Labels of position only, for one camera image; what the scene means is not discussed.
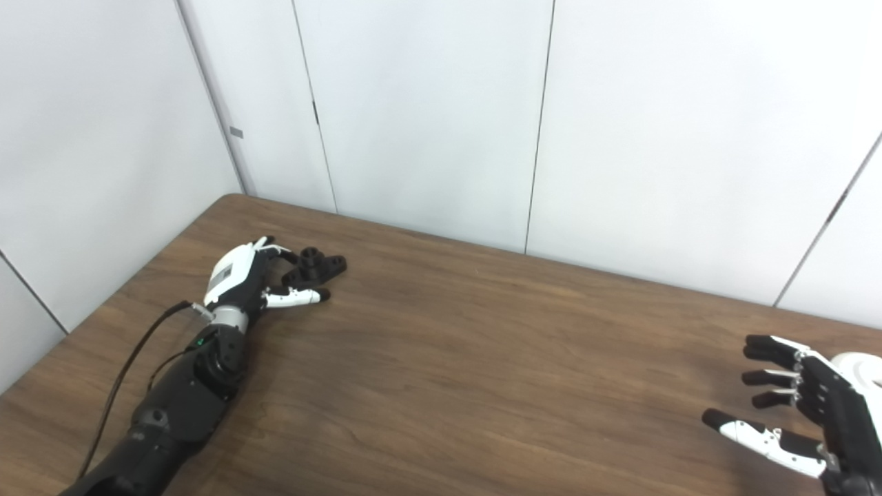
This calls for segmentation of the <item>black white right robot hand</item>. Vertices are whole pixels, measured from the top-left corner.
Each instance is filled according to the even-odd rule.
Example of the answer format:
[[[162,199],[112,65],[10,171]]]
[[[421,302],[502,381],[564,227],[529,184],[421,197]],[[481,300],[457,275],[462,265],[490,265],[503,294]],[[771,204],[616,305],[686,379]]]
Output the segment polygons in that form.
[[[828,495],[879,495],[880,357],[847,352],[826,358],[774,335],[748,335],[743,354],[776,364],[746,371],[747,386],[765,386],[756,409],[790,406],[819,426],[821,440],[706,409],[702,422],[731,442],[788,470],[816,478]]]

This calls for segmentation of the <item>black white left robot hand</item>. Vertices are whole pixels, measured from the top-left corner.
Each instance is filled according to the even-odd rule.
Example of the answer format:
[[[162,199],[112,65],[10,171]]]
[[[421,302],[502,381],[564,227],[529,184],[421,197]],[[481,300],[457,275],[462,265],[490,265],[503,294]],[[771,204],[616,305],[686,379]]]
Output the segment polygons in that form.
[[[328,301],[328,289],[270,287],[266,282],[277,258],[296,263],[296,255],[274,244],[271,236],[236,246],[215,265],[203,299],[212,313],[211,323],[246,333],[267,309],[305,307]]]

